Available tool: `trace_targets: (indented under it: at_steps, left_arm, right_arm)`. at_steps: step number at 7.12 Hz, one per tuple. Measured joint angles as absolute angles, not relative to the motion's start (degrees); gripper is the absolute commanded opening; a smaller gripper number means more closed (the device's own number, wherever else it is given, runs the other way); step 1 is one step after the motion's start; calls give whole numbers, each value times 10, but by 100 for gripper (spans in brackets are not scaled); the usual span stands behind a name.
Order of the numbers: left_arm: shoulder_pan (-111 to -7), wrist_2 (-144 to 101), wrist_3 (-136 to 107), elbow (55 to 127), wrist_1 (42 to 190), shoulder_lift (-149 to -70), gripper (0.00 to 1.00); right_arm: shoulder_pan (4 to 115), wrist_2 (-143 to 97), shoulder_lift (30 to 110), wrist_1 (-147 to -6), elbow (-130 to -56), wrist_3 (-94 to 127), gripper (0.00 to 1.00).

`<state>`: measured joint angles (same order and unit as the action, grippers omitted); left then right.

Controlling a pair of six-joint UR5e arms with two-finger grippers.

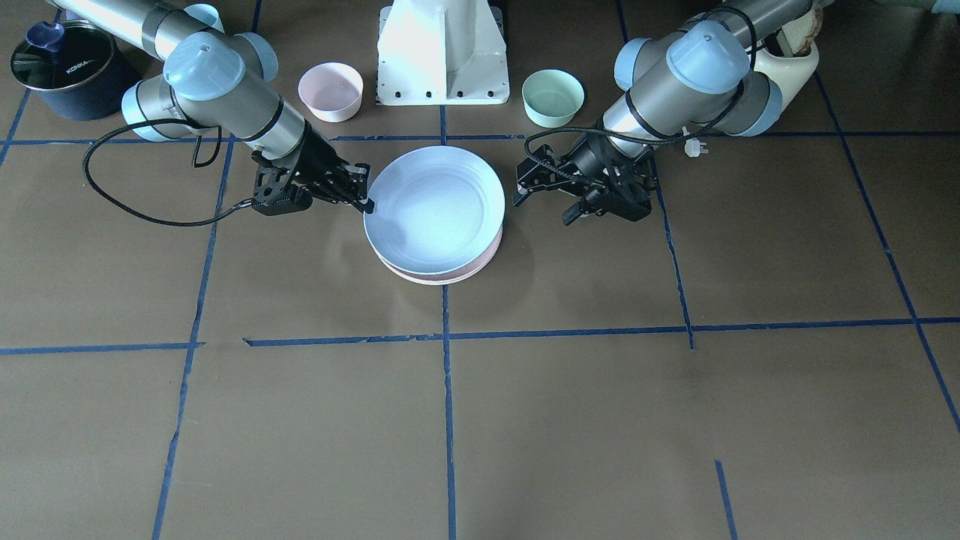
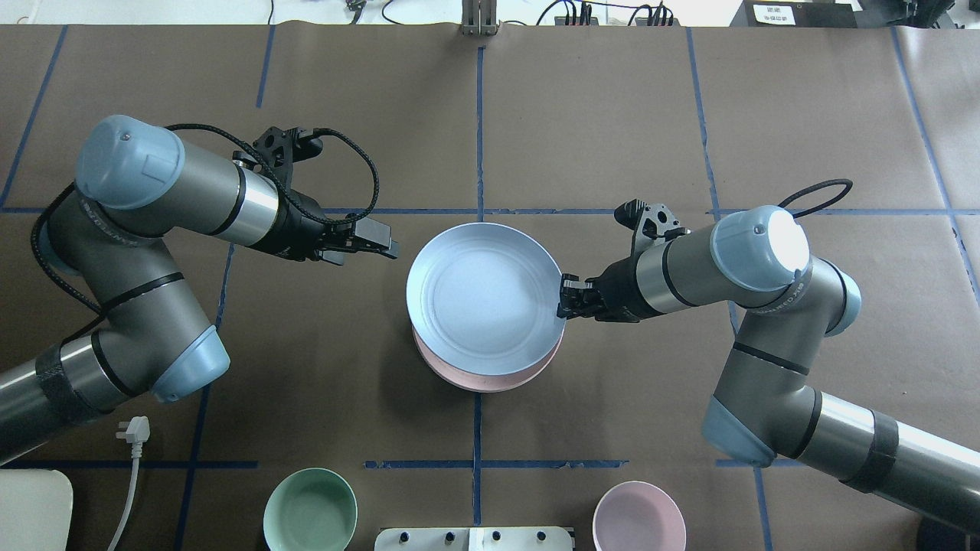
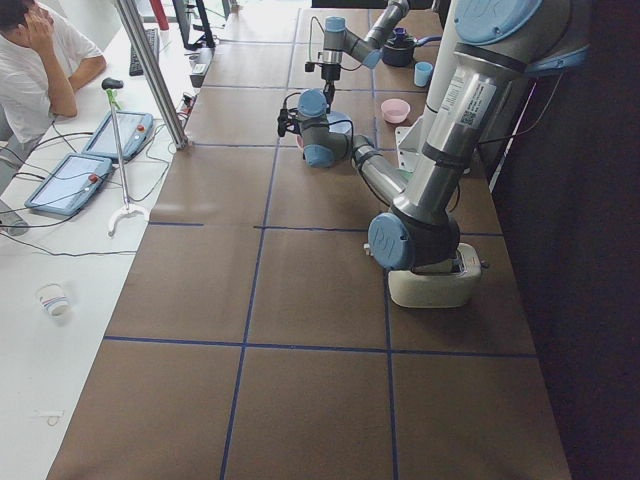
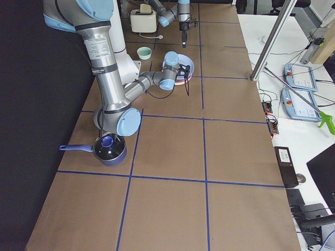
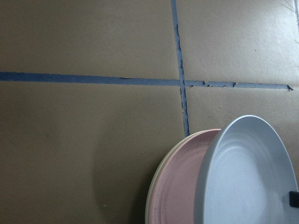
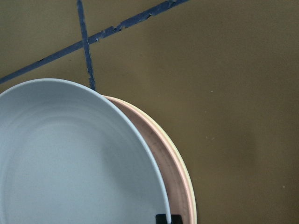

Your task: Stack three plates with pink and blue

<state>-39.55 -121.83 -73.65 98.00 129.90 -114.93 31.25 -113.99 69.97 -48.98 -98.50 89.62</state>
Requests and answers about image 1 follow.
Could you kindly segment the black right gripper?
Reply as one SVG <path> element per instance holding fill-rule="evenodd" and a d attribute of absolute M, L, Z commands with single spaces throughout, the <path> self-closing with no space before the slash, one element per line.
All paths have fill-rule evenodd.
<path fill-rule="evenodd" d="M 374 212 L 375 202 L 368 194 L 370 164 L 343 160 L 319 132 L 304 132 L 297 149 L 297 163 L 291 173 L 295 204 L 310 204 L 317 199 L 350 204 L 363 213 Z"/>

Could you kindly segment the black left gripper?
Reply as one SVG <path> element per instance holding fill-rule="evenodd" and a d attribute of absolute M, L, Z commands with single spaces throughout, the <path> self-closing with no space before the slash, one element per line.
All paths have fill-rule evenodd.
<path fill-rule="evenodd" d="M 537 157 L 525 157 L 517 165 L 513 206 L 542 191 L 565 191 L 580 197 L 562 213 L 563 226 L 570 226 L 600 211 L 600 206 L 581 196 L 589 187 L 609 188 L 611 175 L 618 167 L 623 167 L 623 154 L 604 134 L 582 134 L 572 150 L 562 156 L 543 144 L 537 149 Z"/>

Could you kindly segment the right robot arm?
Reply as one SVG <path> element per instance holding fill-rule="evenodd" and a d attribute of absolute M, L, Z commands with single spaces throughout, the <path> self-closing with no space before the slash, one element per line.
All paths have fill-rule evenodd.
<path fill-rule="evenodd" d="M 228 35 L 162 1 L 58 1 L 163 62 L 161 75 L 122 99 L 127 129 L 156 143 L 223 128 L 253 151 L 255 188 L 240 208 L 261 215 L 305 211 L 315 200 L 371 213 L 370 167 L 340 158 L 271 86 L 277 55 L 254 33 Z"/>

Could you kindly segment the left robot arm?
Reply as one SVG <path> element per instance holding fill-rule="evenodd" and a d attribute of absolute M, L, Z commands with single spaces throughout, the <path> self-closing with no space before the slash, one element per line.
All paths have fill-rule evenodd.
<path fill-rule="evenodd" d="M 825 1 L 727 1 L 689 18 L 661 40 L 638 38 L 614 66 L 622 96 L 590 127 L 576 127 L 572 150 L 524 149 L 513 204 L 532 194 L 562 191 L 576 198 L 563 212 L 572 224 L 586 215 L 637 222 L 650 215 L 658 188 L 654 151 L 685 143 L 683 133 L 712 129 L 753 137 L 769 129 L 788 103 L 781 86 L 757 69 L 768 35 L 824 9 Z"/>

